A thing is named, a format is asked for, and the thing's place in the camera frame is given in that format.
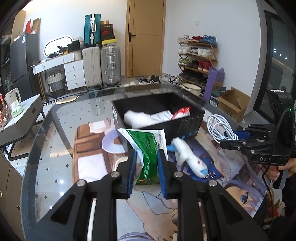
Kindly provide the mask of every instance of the anime desk mat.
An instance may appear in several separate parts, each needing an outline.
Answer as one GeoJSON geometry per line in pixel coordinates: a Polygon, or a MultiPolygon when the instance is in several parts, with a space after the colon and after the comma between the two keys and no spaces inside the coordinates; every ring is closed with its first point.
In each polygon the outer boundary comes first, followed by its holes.
{"type": "MultiPolygon", "coordinates": [[[[248,163],[239,151],[221,149],[202,128],[196,138],[186,142],[208,166],[209,174],[204,179],[197,177],[186,162],[177,166],[178,170],[198,181],[217,180],[253,217],[266,194],[257,166],[248,163]]],[[[73,183],[79,179],[87,182],[100,180],[116,170],[116,163],[125,156],[113,119],[79,126],[74,141],[73,183]]],[[[176,163],[173,152],[168,152],[168,159],[176,163]]],[[[118,240],[122,241],[177,241],[177,200],[164,199],[159,185],[136,186],[130,199],[117,200],[117,230],[118,240]]]]}

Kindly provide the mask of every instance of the anime eye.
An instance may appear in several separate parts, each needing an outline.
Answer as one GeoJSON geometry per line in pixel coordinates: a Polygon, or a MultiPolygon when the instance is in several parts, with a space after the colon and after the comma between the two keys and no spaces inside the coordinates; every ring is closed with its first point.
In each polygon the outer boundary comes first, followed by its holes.
{"type": "Polygon", "coordinates": [[[245,192],[241,195],[240,200],[242,201],[242,204],[245,205],[248,201],[249,193],[245,192]]]}

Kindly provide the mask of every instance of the red shoe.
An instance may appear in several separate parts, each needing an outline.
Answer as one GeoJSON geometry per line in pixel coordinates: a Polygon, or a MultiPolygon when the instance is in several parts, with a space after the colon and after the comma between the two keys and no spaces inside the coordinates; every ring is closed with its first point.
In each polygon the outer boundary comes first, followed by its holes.
{"type": "Polygon", "coordinates": [[[193,42],[199,42],[202,39],[201,36],[192,36],[192,41],[193,42]]]}
{"type": "Polygon", "coordinates": [[[197,69],[202,71],[203,68],[204,68],[204,64],[205,64],[204,61],[199,60],[199,61],[198,61],[198,65],[197,65],[197,69]]]}
{"type": "Polygon", "coordinates": [[[203,66],[202,71],[208,73],[210,71],[211,66],[212,66],[212,64],[210,61],[204,61],[204,66],[203,66]]]}

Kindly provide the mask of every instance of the glass table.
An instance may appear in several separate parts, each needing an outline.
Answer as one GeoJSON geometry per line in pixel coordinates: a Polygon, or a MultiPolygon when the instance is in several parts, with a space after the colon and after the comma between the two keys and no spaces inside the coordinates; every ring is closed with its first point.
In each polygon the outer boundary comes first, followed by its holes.
{"type": "Polygon", "coordinates": [[[55,104],[35,137],[23,177],[21,218],[25,237],[73,185],[73,148],[77,128],[113,118],[112,100],[167,92],[175,92],[213,114],[223,115],[233,129],[241,129],[238,123],[209,103],[166,83],[90,91],[79,95],[73,102],[55,104]]]}

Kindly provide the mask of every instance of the window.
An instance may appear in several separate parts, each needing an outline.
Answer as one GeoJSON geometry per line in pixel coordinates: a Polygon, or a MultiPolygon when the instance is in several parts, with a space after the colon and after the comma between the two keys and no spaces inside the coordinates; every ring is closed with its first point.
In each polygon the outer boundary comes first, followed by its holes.
{"type": "Polygon", "coordinates": [[[51,53],[58,53],[59,48],[57,46],[66,47],[68,44],[72,43],[72,41],[73,41],[73,38],[69,35],[65,35],[60,38],[50,40],[45,45],[43,49],[43,54],[44,56],[48,56],[51,53]]]}
{"type": "Polygon", "coordinates": [[[267,27],[267,55],[261,87],[254,110],[265,119],[274,122],[266,89],[280,89],[296,98],[295,39],[280,17],[265,11],[267,27]]]}

